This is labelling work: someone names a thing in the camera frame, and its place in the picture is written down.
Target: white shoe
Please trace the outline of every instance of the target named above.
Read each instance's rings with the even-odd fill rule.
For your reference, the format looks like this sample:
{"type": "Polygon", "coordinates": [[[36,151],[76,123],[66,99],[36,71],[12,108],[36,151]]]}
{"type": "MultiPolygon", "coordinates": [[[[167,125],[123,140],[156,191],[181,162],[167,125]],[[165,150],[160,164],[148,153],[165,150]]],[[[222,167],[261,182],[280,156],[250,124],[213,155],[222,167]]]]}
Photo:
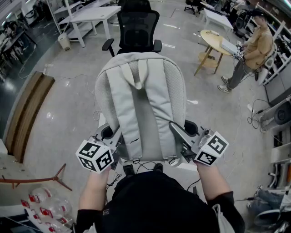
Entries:
{"type": "Polygon", "coordinates": [[[218,85],[217,88],[222,91],[222,92],[225,92],[225,93],[230,93],[231,90],[227,88],[226,85],[218,85]]]}
{"type": "Polygon", "coordinates": [[[254,194],[254,198],[258,196],[258,192],[263,188],[263,185],[259,185],[258,188],[256,189],[256,192],[254,194]]]}
{"type": "Polygon", "coordinates": [[[223,81],[225,84],[228,85],[228,80],[229,80],[229,78],[227,78],[227,77],[225,77],[225,76],[222,76],[221,79],[222,79],[222,81],[223,81]]]}

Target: wooden stool leg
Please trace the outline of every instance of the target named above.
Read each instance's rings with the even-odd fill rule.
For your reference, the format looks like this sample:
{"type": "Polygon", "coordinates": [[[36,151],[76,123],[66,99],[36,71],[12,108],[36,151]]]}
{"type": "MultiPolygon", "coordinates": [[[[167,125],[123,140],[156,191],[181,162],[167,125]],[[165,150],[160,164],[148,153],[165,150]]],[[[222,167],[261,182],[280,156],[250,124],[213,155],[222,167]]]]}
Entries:
{"type": "Polygon", "coordinates": [[[219,67],[219,64],[220,64],[220,61],[221,61],[221,59],[222,59],[222,56],[223,56],[223,53],[221,53],[221,55],[220,55],[220,58],[219,58],[219,60],[218,60],[217,67],[216,67],[214,73],[216,73],[216,71],[217,71],[217,69],[218,69],[218,67],[219,67]]]}
{"type": "Polygon", "coordinates": [[[205,50],[205,52],[207,52],[207,50],[210,48],[210,46],[207,47],[207,49],[205,50]]]}
{"type": "Polygon", "coordinates": [[[208,55],[211,53],[212,51],[212,47],[208,50],[208,52],[206,53],[206,56],[204,57],[203,61],[200,63],[200,65],[198,66],[194,76],[198,73],[198,71],[201,69],[201,67],[203,66],[204,62],[206,61],[208,55]]]}

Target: gray pants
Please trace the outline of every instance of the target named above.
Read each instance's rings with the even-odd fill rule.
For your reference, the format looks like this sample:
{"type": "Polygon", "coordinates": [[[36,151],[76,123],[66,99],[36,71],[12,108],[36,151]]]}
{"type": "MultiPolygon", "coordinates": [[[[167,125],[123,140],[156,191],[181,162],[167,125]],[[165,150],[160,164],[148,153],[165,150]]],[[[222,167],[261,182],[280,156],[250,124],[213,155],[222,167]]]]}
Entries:
{"type": "Polygon", "coordinates": [[[239,61],[233,71],[232,77],[228,80],[227,88],[232,90],[240,84],[242,78],[253,70],[244,64],[242,61],[239,61]]]}

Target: round wooden table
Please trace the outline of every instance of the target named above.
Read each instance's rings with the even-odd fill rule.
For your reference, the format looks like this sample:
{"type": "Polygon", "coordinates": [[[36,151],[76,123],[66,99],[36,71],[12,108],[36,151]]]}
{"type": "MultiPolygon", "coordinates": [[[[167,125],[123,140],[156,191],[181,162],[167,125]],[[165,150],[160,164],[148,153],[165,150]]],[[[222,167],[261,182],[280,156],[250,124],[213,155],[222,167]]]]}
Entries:
{"type": "Polygon", "coordinates": [[[210,33],[209,30],[202,30],[200,32],[200,34],[201,34],[201,37],[208,44],[208,47],[205,50],[205,52],[202,52],[202,53],[199,54],[199,60],[201,61],[201,64],[198,66],[198,68],[197,68],[197,70],[196,70],[194,75],[196,75],[198,73],[198,71],[201,69],[201,67],[203,65],[205,65],[206,67],[209,67],[209,68],[215,68],[214,73],[216,73],[216,71],[217,71],[217,69],[219,67],[219,64],[221,62],[222,56],[224,54],[231,56],[231,53],[229,53],[225,49],[221,48],[220,44],[221,44],[222,39],[223,39],[222,36],[214,35],[214,34],[210,33]],[[218,62],[216,62],[215,60],[210,59],[208,57],[213,49],[221,53],[218,62]]]}

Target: beige jacket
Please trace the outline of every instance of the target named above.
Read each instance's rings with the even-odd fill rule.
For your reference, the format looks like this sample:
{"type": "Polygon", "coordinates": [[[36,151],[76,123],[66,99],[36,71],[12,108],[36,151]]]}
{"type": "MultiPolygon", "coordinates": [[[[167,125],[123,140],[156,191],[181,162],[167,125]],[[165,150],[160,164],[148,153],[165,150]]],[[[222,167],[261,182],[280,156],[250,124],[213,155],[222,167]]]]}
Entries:
{"type": "Polygon", "coordinates": [[[245,49],[246,65],[255,70],[262,66],[273,46],[273,36],[269,28],[256,27],[245,49]]]}

